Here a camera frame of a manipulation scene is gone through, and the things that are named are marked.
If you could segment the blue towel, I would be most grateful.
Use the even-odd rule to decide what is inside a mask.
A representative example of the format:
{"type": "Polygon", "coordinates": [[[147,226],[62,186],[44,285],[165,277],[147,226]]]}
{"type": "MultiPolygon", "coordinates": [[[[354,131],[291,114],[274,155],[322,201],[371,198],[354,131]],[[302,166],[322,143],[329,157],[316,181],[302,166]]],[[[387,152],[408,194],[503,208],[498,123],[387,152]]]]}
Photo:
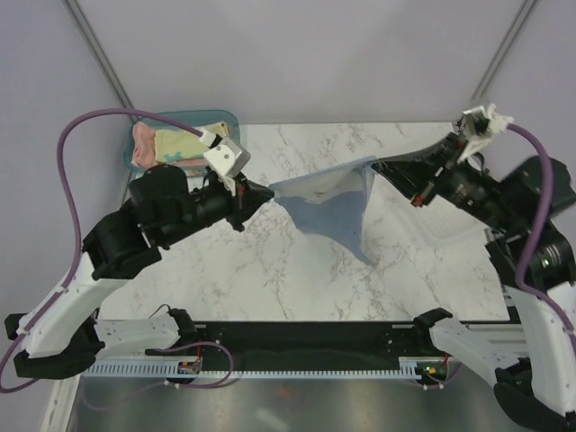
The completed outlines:
{"type": "Polygon", "coordinates": [[[269,188],[299,231],[332,239],[370,265],[372,261],[362,249],[362,231],[374,185],[375,161],[375,157],[363,157],[270,184],[269,188]]]}

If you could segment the white perforated plastic basket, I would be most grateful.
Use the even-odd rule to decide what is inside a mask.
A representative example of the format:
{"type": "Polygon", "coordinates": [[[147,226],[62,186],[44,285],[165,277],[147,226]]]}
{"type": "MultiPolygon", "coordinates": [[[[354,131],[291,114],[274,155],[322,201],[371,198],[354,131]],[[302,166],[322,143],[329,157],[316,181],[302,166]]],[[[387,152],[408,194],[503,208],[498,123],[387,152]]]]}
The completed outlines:
{"type": "Polygon", "coordinates": [[[430,246],[441,246],[484,237],[485,225],[446,199],[437,196],[427,206],[405,204],[404,218],[430,246]]]}

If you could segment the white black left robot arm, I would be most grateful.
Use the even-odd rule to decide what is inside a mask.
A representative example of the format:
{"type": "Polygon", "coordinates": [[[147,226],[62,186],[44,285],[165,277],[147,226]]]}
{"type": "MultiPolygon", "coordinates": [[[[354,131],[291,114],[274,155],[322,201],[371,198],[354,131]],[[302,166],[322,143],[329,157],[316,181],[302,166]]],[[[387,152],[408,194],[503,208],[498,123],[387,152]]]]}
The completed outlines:
{"type": "Polygon", "coordinates": [[[130,197],[86,235],[81,256],[48,298],[27,314],[11,314],[7,336],[20,350],[16,374],[63,380],[107,356],[142,352],[186,355],[197,342],[186,310],[150,319],[98,320],[95,310],[112,293],[162,258],[161,252],[219,221],[235,231],[269,202],[271,189],[238,175],[227,189],[210,171],[200,188],[189,189],[183,170],[156,166],[130,182],[130,197]]]}

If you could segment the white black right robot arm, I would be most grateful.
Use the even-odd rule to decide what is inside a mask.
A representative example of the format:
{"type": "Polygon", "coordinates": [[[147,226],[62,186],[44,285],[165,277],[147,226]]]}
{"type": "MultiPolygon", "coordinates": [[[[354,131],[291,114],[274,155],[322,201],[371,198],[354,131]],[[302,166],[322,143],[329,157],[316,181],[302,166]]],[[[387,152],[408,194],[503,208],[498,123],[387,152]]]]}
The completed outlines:
{"type": "Polygon", "coordinates": [[[486,248],[513,302],[525,356],[509,354],[436,308],[413,321],[422,355],[447,353],[480,376],[505,414],[534,431],[575,428],[575,255],[553,218],[575,203],[565,164],[535,155],[501,180],[464,159],[468,139],[451,133],[420,151],[382,157],[373,170],[414,207],[442,198],[486,225],[486,248]]]}

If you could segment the pink towel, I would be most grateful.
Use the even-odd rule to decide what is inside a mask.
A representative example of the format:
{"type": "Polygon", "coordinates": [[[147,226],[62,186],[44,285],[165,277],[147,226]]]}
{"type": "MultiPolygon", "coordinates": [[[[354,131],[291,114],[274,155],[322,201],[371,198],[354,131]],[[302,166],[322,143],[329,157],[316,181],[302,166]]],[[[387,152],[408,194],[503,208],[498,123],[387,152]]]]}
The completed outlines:
{"type": "Polygon", "coordinates": [[[149,169],[158,164],[156,161],[156,131],[142,121],[132,127],[134,150],[131,163],[138,168],[149,169]]]}

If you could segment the teal transparent plastic bin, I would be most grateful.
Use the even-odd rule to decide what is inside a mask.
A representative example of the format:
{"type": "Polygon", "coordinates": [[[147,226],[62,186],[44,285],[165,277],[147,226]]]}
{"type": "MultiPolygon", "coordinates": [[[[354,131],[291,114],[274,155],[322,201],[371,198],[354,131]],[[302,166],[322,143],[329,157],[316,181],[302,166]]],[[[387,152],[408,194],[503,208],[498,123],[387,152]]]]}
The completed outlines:
{"type": "MultiPolygon", "coordinates": [[[[207,130],[239,142],[238,119],[225,110],[195,110],[166,112],[167,118],[182,124],[207,130]]],[[[207,164],[203,153],[207,150],[198,137],[187,130],[152,119],[140,119],[128,132],[123,153],[126,167],[142,174],[156,165],[180,167],[187,176],[203,176],[207,164]]]]}

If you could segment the yellow green towel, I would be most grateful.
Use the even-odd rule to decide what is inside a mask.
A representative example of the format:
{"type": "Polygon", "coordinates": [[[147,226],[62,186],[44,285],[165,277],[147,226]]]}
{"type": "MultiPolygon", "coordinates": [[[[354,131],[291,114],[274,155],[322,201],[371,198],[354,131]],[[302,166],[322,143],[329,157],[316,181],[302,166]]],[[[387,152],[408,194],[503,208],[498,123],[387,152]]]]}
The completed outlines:
{"type": "Polygon", "coordinates": [[[158,163],[177,165],[201,164],[208,149],[196,135],[180,129],[157,129],[155,144],[158,163]]]}

